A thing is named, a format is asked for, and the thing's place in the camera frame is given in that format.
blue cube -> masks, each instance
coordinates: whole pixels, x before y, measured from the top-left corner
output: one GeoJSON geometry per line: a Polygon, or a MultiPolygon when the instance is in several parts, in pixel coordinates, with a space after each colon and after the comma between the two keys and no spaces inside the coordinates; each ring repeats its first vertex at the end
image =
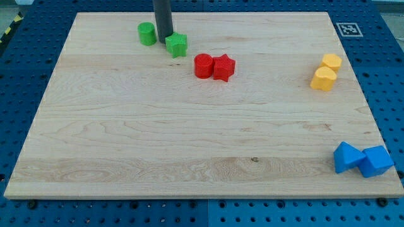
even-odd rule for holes
{"type": "Polygon", "coordinates": [[[334,151],[335,172],[342,173],[351,168],[355,168],[366,155],[358,149],[342,142],[334,151]]]}
{"type": "Polygon", "coordinates": [[[394,165],[393,160],[383,146],[363,150],[366,158],[359,164],[359,170],[364,177],[381,175],[394,165]]]}

blue pegboard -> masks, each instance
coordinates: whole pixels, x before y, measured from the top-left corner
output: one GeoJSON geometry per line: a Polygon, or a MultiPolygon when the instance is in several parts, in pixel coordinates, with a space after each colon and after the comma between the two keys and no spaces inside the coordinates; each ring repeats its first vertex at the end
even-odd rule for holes
{"type": "MultiPolygon", "coordinates": [[[[0,58],[2,194],[76,13],[152,10],[151,0],[34,2],[0,58]]],[[[172,10],[327,11],[396,168],[404,171],[404,53],[370,1],[172,0],[172,10]],[[355,23],[362,36],[344,36],[337,23],[355,23]]],[[[0,226],[404,226],[404,199],[380,205],[386,204],[374,199],[32,203],[2,196],[0,226]]]]}

wooden board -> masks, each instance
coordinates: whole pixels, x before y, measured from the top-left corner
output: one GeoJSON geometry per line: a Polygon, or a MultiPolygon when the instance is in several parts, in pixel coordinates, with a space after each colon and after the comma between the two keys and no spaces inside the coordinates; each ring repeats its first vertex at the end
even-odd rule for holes
{"type": "Polygon", "coordinates": [[[78,13],[9,199],[400,197],[394,168],[337,175],[341,141],[384,145],[327,13],[174,13],[187,57],[140,45],[151,13],[78,13]],[[193,58],[227,53],[229,83],[193,58]],[[310,80],[343,57],[331,92],[310,80]]]}

red cylinder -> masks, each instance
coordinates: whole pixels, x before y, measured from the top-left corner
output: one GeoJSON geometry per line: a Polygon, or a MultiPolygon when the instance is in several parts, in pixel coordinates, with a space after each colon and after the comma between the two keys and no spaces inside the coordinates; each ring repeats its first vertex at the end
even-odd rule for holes
{"type": "Polygon", "coordinates": [[[197,78],[207,79],[213,74],[213,58],[209,54],[198,54],[194,63],[197,78]]]}

black pole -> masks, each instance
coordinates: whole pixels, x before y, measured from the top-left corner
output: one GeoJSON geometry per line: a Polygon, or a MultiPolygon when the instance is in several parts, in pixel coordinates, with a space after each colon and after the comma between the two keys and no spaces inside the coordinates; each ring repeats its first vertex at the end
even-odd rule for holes
{"type": "Polygon", "coordinates": [[[165,44],[165,38],[173,33],[170,0],[153,0],[158,41],[165,44]]]}

